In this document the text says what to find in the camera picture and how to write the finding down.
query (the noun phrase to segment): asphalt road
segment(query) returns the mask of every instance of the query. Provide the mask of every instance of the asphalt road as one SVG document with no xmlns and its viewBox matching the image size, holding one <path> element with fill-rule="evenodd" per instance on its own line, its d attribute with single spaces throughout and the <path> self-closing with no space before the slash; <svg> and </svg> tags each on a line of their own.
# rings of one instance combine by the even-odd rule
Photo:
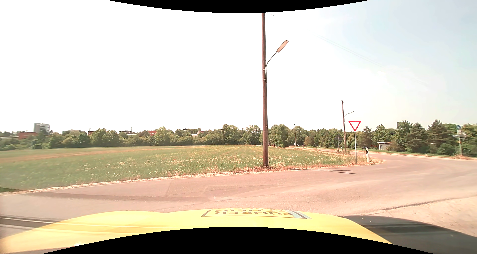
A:
<svg viewBox="0 0 477 254">
<path fill-rule="evenodd" d="M 370 154 L 385 162 L 6 194 L 0 236 L 109 211 L 226 207 L 390 216 L 477 236 L 477 160 Z"/>
</svg>

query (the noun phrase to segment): grass field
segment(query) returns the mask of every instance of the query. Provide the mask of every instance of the grass field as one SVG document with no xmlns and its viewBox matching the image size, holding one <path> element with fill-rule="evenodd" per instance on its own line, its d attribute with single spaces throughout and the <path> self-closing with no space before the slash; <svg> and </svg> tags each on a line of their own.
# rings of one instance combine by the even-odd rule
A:
<svg viewBox="0 0 477 254">
<path fill-rule="evenodd" d="M 1 151 L 0 191 L 249 171 L 262 165 L 262 149 L 210 145 Z M 270 147 L 269 160 L 270 168 L 282 169 L 339 166 L 354 162 L 354 156 Z"/>
<path fill-rule="evenodd" d="M 432 154 L 432 153 L 415 153 L 415 152 L 403 152 L 403 151 L 388 151 L 385 149 L 369 149 L 368 151 L 375 151 L 375 152 L 386 152 L 386 153 L 400 153 L 400 154 L 414 154 L 414 155 L 427 155 L 427 156 L 442 156 L 442 157 L 450 157 L 450 155 L 445 154 Z"/>
</svg>

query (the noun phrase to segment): yield sign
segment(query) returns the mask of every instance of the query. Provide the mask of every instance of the yield sign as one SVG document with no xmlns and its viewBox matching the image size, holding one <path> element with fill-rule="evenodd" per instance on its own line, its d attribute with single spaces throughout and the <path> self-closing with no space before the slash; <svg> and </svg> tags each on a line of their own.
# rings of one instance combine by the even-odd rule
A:
<svg viewBox="0 0 477 254">
<path fill-rule="evenodd" d="M 361 124 L 361 121 L 348 121 L 353 130 L 356 132 L 356 129 L 358 129 L 359 124 Z"/>
</svg>

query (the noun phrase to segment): sky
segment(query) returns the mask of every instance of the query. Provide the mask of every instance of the sky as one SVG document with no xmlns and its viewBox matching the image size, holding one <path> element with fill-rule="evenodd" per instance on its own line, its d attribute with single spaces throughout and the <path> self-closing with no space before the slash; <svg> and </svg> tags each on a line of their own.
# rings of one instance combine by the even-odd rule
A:
<svg viewBox="0 0 477 254">
<path fill-rule="evenodd" d="M 2 131 L 262 127 L 260 13 L 0 0 Z M 477 123 L 477 2 L 266 13 L 268 126 Z M 349 123 L 346 130 L 351 131 Z"/>
</svg>

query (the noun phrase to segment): yellow car hood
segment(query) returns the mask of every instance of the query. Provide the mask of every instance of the yellow car hood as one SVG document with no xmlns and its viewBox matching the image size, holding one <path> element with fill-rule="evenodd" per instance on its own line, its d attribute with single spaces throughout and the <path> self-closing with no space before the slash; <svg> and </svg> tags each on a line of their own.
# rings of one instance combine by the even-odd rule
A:
<svg viewBox="0 0 477 254">
<path fill-rule="evenodd" d="M 2 253 L 66 248 L 123 236 L 208 227 L 266 227 L 353 236 L 391 244 L 337 216 L 277 209 L 223 208 L 158 213 L 115 211 L 64 220 L 0 239 Z"/>
</svg>

